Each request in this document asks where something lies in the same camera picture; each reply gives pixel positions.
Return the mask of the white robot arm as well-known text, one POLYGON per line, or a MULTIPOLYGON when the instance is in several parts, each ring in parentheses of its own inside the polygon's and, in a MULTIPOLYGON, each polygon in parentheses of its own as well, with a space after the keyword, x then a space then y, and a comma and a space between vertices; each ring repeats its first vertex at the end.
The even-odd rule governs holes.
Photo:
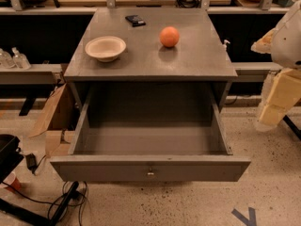
POLYGON ((269 131, 278 126, 301 99, 301 1, 296 1, 277 25, 254 42, 251 50, 270 54, 281 66, 263 82, 256 129, 269 131))

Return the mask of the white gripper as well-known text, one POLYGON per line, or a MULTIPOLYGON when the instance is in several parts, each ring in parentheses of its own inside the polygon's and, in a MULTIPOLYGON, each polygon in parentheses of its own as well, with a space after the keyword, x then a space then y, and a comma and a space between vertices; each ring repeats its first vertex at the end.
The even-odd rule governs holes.
MULTIPOLYGON (((271 29, 255 41, 251 50, 259 54, 270 54, 275 29, 271 29)), ((267 98, 267 104, 260 104, 256 115, 255 128, 260 132, 275 129, 287 111, 301 99, 301 72, 284 69, 276 75, 267 98)))

